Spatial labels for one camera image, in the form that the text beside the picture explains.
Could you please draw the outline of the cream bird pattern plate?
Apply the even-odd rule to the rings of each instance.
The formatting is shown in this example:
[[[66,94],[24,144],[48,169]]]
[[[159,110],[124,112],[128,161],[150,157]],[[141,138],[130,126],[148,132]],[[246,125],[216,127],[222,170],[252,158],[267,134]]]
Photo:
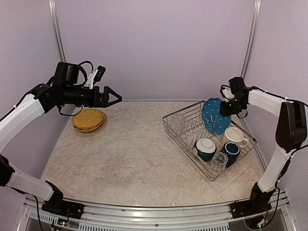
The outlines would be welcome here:
[[[102,114],[103,114],[103,120],[98,126],[93,127],[93,128],[88,128],[88,129],[76,128],[76,130],[82,133],[92,133],[92,132],[97,131],[99,128],[103,127],[107,122],[106,114],[104,112],[102,112]]]

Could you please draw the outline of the yellow dotted plate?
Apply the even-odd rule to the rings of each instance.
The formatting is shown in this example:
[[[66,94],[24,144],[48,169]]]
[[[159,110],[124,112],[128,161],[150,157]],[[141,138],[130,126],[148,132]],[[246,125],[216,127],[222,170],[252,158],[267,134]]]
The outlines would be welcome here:
[[[98,126],[103,120],[103,114],[98,109],[84,109],[78,115],[74,116],[71,121],[75,128],[88,129]]]
[[[103,112],[82,112],[72,118],[72,125],[80,132],[91,133],[102,127],[106,121],[106,115]]]

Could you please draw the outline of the blue dotted plate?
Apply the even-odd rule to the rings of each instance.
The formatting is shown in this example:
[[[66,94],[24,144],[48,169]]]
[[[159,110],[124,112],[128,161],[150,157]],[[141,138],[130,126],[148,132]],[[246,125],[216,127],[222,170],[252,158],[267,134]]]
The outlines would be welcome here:
[[[220,114],[220,98],[209,98],[205,101],[202,108],[202,120],[205,128],[212,134],[220,135],[231,124],[231,116],[222,116]]]

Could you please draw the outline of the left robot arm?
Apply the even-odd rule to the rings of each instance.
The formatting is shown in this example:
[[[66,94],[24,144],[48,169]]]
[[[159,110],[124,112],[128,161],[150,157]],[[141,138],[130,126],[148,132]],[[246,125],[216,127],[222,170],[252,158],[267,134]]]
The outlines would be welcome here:
[[[25,129],[54,108],[60,113],[67,105],[107,108],[120,103],[119,93],[109,86],[96,85],[105,74],[105,67],[92,68],[87,74],[83,65],[90,63],[59,62],[47,83],[40,83],[26,92],[0,119],[0,151],[4,152]],[[0,185],[41,199],[57,214],[67,210],[60,189],[19,169],[4,155],[0,156]]]

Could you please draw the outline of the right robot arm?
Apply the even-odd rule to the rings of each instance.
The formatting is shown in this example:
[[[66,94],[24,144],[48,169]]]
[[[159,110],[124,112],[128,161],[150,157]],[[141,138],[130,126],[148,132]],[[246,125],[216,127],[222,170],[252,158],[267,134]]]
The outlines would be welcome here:
[[[242,77],[234,77],[220,87],[224,101],[220,113],[231,116],[246,110],[248,105],[263,109],[278,118],[275,132],[276,147],[260,180],[254,184],[250,198],[230,205],[234,218],[257,214],[271,209],[270,198],[278,189],[279,180],[286,173],[293,155],[304,149],[308,128],[307,104],[287,99],[256,86],[247,87]]]

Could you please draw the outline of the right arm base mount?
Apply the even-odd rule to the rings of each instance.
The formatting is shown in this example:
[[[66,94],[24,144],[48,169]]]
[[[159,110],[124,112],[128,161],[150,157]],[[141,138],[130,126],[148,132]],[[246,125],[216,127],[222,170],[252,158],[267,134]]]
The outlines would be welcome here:
[[[244,200],[244,201],[236,200],[229,206],[232,218],[247,217],[261,212],[266,212],[272,209],[270,203],[263,203],[263,204],[257,203],[256,205],[253,205],[251,203],[251,200]]]

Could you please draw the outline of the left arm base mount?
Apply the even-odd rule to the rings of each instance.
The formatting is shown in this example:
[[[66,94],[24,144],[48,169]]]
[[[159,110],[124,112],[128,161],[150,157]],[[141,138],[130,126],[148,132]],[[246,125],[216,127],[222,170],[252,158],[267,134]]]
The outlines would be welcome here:
[[[67,218],[81,219],[84,205],[81,203],[67,201],[61,197],[58,197],[44,201],[42,210]]]

